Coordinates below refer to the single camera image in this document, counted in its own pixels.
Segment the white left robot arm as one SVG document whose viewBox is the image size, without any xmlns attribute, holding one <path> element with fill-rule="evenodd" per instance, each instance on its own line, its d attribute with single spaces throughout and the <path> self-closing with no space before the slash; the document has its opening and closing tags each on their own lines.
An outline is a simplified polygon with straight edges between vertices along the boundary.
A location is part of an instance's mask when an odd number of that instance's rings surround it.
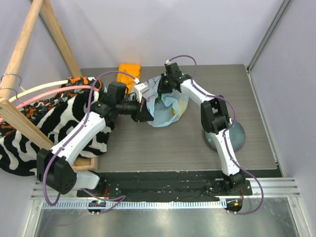
<svg viewBox="0 0 316 237">
<path fill-rule="evenodd" d="M 37 179 L 65 195 L 73 189 L 88 189 L 94 197 L 100 197 L 105 184 L 95 172 L 74 171 L 72 165 L 84 147 L 106 126 L 112 126 L 119 115 L 130 115 L 135 122 L 153 121 L 147 109 L 143 93 L 147 83 L 134 85 L 133 99 L 125 98 L 126 85 L 109 84 L 99 101 L 93 103 L 81 122 L 50 150 L 41 149 L 37 154 Z"/>
</svg>

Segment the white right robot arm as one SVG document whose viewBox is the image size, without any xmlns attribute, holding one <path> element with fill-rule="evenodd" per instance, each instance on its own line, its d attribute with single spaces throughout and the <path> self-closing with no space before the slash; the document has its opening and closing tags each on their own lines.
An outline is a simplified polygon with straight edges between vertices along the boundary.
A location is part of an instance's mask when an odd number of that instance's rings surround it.
<svg viewBox="0 0 316 237">
<path fill-rule="evenodd" d="M 196 84 L 190 75 L 180 71 L 177 63 L 167 61 L 165 70 L 159 82 L 158 92 L 164 94 L 177 90 L 199 105 L 201 125 L 210 135 L 220 158 L 223 189 L 229 195 L 236 194 L 245 184 L 245 174 L 230 141 L 229 129 L 233 127 L 234 122 L 230 121 L 227 100 L 207 92 Z"/>
</svg>

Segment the light blue plastic bag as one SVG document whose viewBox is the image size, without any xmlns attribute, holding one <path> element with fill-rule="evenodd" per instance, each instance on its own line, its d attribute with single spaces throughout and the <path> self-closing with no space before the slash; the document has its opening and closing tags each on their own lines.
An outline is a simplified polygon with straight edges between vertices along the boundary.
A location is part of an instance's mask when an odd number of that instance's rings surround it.
<svg viewBox="0 0 316 237">
<path fill-rule="evenodd" d="M 153 121 L 147 123 L 152 127 L 165 127 L 170 124 L 177 122 L 183 113 L 187 109 L 189 97 L 183 93 L 174 90 L 172 93 L 163 94 L 161 97 L 158 96 L 158 83 L 161 76 L 151 78 L 148 82 L 153 86 L 154 95 L 150 96 L 147 101 L 147 108 L 154 118 Z M 179 106 L 181 114 L 175 116 L 172 112 L 172 107 Z"/>
</svg>

